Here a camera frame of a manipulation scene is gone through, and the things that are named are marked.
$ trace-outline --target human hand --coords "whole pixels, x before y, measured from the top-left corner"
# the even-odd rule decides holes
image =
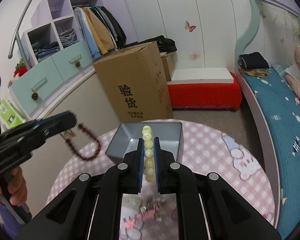
[[[26,203],[28,190],[25,178],[22,175],[22,169],[16,167],[12,170],[12,179],[8,183],[8,191],[11,194],[10,203],[13,206],[22,206]]]

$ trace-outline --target gray plastic box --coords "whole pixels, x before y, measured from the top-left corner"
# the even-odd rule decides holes
[[[114,134],[106,155],[114,163],[121,163],[126,153],[137,149],[145,125],[151,127],[154,137],[159,137],[161,149],[172,152],[174,159],[181,161],[184,146],[181,122],[122,123]]]

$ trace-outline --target drawer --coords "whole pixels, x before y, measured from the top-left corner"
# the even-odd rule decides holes
[[[68,48],[52,55],[52,59],[64,81],[92,63],[90,52],[85,41],[79,41]]]
[[[48,57],[16,80],[10,88],[24,111],[31,114],[62,83],[52,58]],[[32,90],[38,93],[37,100],[32,99]]]

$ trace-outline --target large brown cardboard box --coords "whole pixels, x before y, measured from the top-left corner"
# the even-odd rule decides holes
[[[173,61],[173,53],[169,53],[168,55],[161,58],[164,73],[166,75],[167,82],[171,81],[173,73],[175,71],[175,65]]]
[[[121,122],[172,118],[156,42],[118,50],[97,61],[94,68]]]

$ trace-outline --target purple clothing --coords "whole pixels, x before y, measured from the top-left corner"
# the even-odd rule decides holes
[[[3,224],[2,228],[6,231],[6,233],[12,238],[16,239],[19,231],[24,227],[24,225],[20,225],[15,217],[9,212],[6,206],[0,203],[0,215],[2,217]]]

